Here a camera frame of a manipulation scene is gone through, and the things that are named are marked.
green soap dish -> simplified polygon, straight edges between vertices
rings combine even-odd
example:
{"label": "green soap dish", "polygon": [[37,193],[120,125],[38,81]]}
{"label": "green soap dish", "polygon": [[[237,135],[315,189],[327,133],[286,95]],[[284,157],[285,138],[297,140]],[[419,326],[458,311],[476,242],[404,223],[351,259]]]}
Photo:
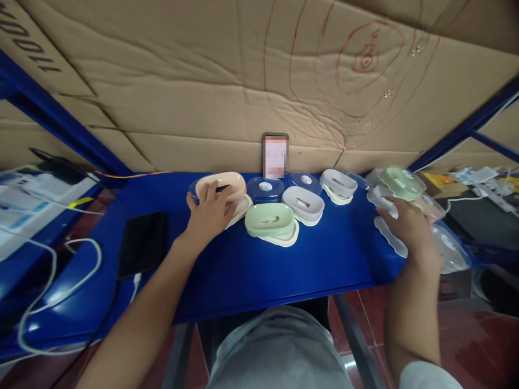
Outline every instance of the green soap dish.
{"label": "green soap dish", "polygon": [[407,201],[413,201],[425,190],[425,185],[421,180],[408,170],[399,167],[388,167],[379,176],[395,197]]}
{"label": "green soap dish", "polygon": [[245,214],[245,228],[255,238],[290,234],[294,211],[282,203],[253,205]]}

right hand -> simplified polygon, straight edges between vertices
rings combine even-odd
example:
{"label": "right hand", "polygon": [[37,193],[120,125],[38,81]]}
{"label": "right hand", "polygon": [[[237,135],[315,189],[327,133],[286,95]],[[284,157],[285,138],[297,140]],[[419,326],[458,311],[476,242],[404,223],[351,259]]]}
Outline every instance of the right hand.
{"label": "right hand", "polygon": [[398,219],[393,218],[386,209],[377,208],[377,212],[385,220],[391,233],[405,244],[409,253],[438,255],[430,217],[405,200],[391,196],[387,196],[386,199],[395,204]]}
{"label": "right hand", "polygon": [[202,248],[225,230],[238,207],[237,202],[233,202],[227,207],[227,199],[232,193],[232,186],[229,185],[219,193],[216,192],[217,187],[218,181],[205,184],[200,191],[199,205],[195,203],[192,193],[189,192],[186,198],[191,217],[183,235],[189,237],[192,244]]}

smartphone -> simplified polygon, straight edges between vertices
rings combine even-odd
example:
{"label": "smartphone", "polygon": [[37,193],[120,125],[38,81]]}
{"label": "smartphone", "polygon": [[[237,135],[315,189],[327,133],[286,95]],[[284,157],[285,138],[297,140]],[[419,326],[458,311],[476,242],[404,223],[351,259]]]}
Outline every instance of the smartphone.
{"label": "smartphone", "polygon": [[288,135],[266,133],[263,135],[263,177],[283,178],[287,172]]}
{"label": "smartphone", "polygon": [[117,279],[158,267],[166,256],[164,212],[139,216],[127,221],[119,251]]}

power strip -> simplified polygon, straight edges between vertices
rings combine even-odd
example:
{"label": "power strip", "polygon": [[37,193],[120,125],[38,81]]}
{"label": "power strip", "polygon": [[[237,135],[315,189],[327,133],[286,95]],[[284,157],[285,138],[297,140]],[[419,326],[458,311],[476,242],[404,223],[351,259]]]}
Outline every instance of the power strip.
{"label": "power strip", "polygon": [[473,191],[478,196],[488,197],[505,212],[515,211],[515,208],[512,205],[508,204],[506,200],[503,200],[499,195],[497,195],[494,191],[488,189],[486,186],[476,184],[476,189],[474,189]]}

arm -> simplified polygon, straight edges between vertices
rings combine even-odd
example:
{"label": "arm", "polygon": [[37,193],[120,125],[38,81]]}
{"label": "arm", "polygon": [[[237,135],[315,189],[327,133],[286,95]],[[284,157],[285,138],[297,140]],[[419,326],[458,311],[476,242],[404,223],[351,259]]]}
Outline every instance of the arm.
{"label": "arm", "polygon": [[77,388],[139,387],[168,334],[193,264],[236,210],[235,203],[225,210],[231,188],[217,196],[216,186],[206,185],[198,206],[188,193],[191,218],[186,231],[104,339]]}
{"label": "arm", "polygon": [[398,209],[398,219],[386,210],[377,210],[409,250],[391,291],[384,326],[389,367],[399,381],[411,362],[441,364],[437,298],[443,259],[436,249],[429,218],[404,200],[389,199]]}

